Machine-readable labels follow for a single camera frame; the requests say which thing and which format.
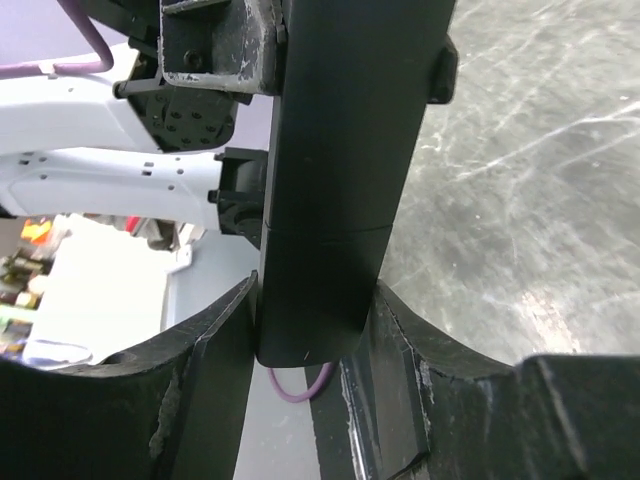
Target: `cable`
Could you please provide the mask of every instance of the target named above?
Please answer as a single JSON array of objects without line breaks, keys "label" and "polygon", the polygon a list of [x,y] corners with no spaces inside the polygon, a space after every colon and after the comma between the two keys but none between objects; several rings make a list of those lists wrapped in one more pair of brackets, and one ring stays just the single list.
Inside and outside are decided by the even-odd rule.
[{"label": "cable", "polygon": [[278,396],[283,399],[285,402],[289,403],[302,403],[307,400],[313,400],[313,398],[320,393],[320,391],[326,386],[327,381],[331,377],[331,372],[333,371],[333,363],[325,363],[322,365],[322,369],[318,374],[318,378],[313,382],[313,385],[304,393],[299,395],[291,395],[284,391],[280,382],[276,378],[276,372],[273,368],[269,368],[269,380],[271,380],[271,385],[273,389],[276,391]]},{"label": "cable", "polygon": [[[102,73],[111,70],[114,64],[111,49],[89,16],[82,11],[77,0],[57,1],[87,43],[91,45],[93,50],[98,54],[100,60],[86,63],[55,63],[53,64],[53,71],[60,75],[90,75],[92,73]],[[30,62],[1,65],[0,80],[42,75],[45,73],[42,71],[42,64],[43,62]]]}]

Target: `metal bracket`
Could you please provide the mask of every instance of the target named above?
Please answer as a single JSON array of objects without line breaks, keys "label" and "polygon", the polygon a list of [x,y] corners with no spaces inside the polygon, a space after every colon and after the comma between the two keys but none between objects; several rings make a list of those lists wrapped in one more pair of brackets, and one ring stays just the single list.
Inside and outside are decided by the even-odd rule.
[{"label": "metal bracket", "polygon": [[129,101],[166,153],[216,148],[233,136],[237,98],[169,85],[154,58],[141,55],[131,78],[118,83],[114,92]]},{"label": "metal bracket", "polygon": [[161,0],[159,56],[180,87],[274,95],[279,44],[286,40],[279,0]]}]

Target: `scratched floor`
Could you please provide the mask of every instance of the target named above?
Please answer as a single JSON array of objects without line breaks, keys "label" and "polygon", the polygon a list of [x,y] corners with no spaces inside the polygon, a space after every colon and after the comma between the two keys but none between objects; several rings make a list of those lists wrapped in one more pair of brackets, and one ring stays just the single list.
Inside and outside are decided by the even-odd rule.
[{"label": "scratched floor", "polygon": [[638,2],[458,2],[383,268],[430,322],[506,362],[640,353],[638,32]]}]

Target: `bolt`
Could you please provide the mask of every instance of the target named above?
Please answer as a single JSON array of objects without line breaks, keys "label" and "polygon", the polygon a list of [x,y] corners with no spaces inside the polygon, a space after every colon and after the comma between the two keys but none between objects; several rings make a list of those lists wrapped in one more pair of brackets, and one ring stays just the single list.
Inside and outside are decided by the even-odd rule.
[{"label": "bolt", "polygon": [[192,70],[200,70],[203,65],[202,55],[195,50],[187,50],[183,57],[185,67]]}]

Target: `orange object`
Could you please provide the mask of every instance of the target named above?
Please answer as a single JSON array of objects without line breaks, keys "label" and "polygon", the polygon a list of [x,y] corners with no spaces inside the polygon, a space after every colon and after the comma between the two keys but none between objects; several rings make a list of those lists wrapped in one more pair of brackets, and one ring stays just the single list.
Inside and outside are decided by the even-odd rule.
[{"label": "orange object", "polygon": [[42,219],[42,221],[38,223],[28,218],[24,222],[20,238],[27,240],[33,245],[44,245],[49,239],[49,233],[51,233],[52,228],[53,222],[47,218]]}]

